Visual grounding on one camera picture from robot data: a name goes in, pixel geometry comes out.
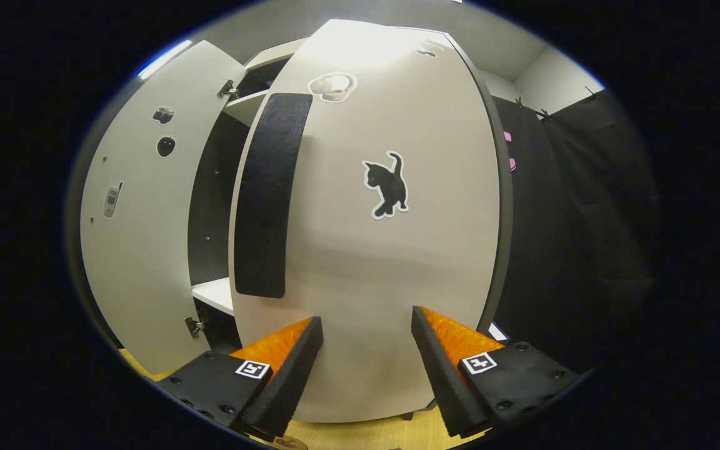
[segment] door hinge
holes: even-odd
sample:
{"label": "door hinge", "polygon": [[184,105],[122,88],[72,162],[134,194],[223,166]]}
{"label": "door hinge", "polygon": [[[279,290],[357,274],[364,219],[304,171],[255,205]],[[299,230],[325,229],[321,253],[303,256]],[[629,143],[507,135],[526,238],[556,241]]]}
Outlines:
{"label": "door hinge", "polygon": [[240,97],[240,94],[238,93],[238,89],[233,86],[234,82],[232,80],[226,80],[226,83],[221,88],[220,91],[218,91],[218,97],[223,97],[227,95],[226,100],[229,102],[229,100],[237,99]]}
{"label": "door hinge", "polygon": [[199,331],[205,329],[203,322],[197,322],[191,317],[185,318],[185,325],[188,326],[188,332],[191,333],[191,337],[194,339],[199,339]]}

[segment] black curtain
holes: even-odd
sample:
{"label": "black curtain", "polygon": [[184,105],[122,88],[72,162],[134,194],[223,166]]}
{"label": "black curtain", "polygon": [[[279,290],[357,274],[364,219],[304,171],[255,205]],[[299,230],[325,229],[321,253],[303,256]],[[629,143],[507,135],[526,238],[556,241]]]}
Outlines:
{"label": "black curtain", "polygon": [[588,370],[652,285],[659,216],[646,149],[607,91],[543,120],[494,102],[517,162],[511,259],[494,321]]}

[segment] ceiling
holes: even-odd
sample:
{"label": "ceiling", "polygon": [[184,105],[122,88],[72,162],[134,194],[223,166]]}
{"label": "ceiling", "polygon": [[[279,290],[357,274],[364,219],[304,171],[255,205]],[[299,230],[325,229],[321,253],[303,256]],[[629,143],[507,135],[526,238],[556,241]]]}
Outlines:
{"label": "ceiling", "polygon": [[445,31],[477,68],[510,81],[548,47],[486,9],[451,0],[268,0],[230,12],[194,36],[245,63],[262,49],[311,35],[331,18]]}

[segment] open cabinet door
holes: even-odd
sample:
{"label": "open cabinet door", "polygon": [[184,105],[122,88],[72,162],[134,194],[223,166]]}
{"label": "open cabinet door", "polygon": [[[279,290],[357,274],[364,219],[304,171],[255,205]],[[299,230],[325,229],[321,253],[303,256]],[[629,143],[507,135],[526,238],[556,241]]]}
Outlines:
{"label": "open cabinet door", "polygon": [[89,168],[80,211],[82,260],[112,332],[149,373],[188,363],[208,342],[188,271],[188,214],[199,160],[246,69],[211,43],[149,77],[117,114]]}
{"label": "open cabinet door", "polygon": [[428,406],[412,306],[477,328],[499,223],[491,121],[451,40],[329,21],[269,89],[237,173],[229,267],[243,344],[322,317],[294,419]]}

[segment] black cat sticker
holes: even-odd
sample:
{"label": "black cat sticker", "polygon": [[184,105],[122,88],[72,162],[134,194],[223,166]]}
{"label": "black cat sticker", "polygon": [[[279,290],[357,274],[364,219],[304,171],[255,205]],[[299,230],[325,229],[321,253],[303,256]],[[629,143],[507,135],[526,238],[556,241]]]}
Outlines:
{"label": "black cat sticker", "polygon": [[393,217],[396,210],[402,213],[408,210],[408,184],[402,178],[402,156],[389,151],[388,157],[394,160],[391,169],[376,162],[362,162],[366,166],[366,188],[379,194],[379,204],[371,210],[371,216],[377,220]]}

